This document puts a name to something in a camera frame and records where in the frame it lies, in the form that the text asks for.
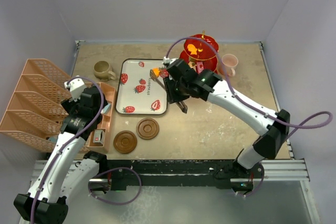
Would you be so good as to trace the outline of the yellow cake slice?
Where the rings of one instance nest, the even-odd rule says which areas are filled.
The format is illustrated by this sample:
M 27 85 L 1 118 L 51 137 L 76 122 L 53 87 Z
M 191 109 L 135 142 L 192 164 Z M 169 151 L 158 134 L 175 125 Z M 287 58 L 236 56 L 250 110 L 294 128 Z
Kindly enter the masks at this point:
M 190 61 L 188 63 L 188 65 L 189 65 L 190 68 L 193 68 L 194 70 L 196 70 L 196 63 L 195 62 Z

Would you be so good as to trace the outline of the metal tongs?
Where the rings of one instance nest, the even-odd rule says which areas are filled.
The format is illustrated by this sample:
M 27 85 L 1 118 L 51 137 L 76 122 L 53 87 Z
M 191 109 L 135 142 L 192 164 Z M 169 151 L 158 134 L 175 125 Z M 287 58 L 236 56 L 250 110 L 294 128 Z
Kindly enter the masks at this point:
M 156 83 L 158 83 L 164 90 L 165 90 L 165 85 L 163 83 L 163 79 L 169 76 L 169 73 L 164 67 L 160 67 L 160 76 L 156 77 L 153 73 L 153 70 L 150 70 L 150 78 L 154 80 Z M 175 103 L 183 113 L 187 113 L 187 105 L 183 101 L 179 101 Z

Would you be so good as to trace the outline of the pink cake slice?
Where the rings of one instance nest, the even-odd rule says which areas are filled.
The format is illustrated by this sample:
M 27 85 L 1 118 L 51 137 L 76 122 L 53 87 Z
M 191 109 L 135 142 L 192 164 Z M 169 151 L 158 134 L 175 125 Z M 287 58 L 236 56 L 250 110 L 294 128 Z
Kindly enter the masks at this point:
M 198 74 L 200 74 L 204 70 L 204 65 L 202 61 L 198 61 L 196 63 L 196 70 Z

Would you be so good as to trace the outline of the orange fish cake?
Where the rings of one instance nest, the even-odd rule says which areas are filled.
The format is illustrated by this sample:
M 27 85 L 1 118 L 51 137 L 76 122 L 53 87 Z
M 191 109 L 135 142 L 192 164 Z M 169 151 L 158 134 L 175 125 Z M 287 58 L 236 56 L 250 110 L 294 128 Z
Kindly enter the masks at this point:
M 153 73 L 156 77 L 159 77 L 160 76 L 160 69 L 159 68 L 153 68 Z
M 193 44 L 187 45 L 187 50 L 190 53 L 190 56 L 197 56 L 198 55 L 198 48 Z

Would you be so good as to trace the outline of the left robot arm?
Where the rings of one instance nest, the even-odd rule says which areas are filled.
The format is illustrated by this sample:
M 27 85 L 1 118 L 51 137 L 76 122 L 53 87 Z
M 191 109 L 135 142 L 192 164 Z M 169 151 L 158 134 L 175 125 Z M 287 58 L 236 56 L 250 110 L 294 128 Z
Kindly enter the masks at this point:
M 62 106 L 68 112 L 63 120 L 54 150 L 45 167 L 27 193 L 18 194 L 14 206 L 30 223 L 63 223 L 70 199 L 86 186 L 92 177 L 102 178 L 108 172 L 105 155 L 89 152 L 72 173 L 71 165 L 91 132 L 102 121 L 101 111 L 108 104 L 99 85 L 88 87 L 85 77 L 74 77 L 64 86 L 71 99 Z

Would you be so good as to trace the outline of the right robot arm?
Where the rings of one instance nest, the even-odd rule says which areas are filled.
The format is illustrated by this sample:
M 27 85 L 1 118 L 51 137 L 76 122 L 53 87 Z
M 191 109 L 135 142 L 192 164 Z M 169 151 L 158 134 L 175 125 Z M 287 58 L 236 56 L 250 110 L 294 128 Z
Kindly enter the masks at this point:
M 264 159 L 274 159 L 288 135 L 290 114 L 281 110 L 276 112 L 245 97 L 245 103 L 239 98 L 242 94 L 230 90 L 228 82 L 220 75 L 205 69 L 197 73 L 182 59 L 163 59 L 168 76 L 163 79 L 167 100 L 175 103 L 182 112 L 187 112 L 184 100 L 193 97 L 217 105 L 249 125 L 258 139 L 252 146 L 242 150 L 234 161 L 234 173 L 246 177 L 252 168 Z

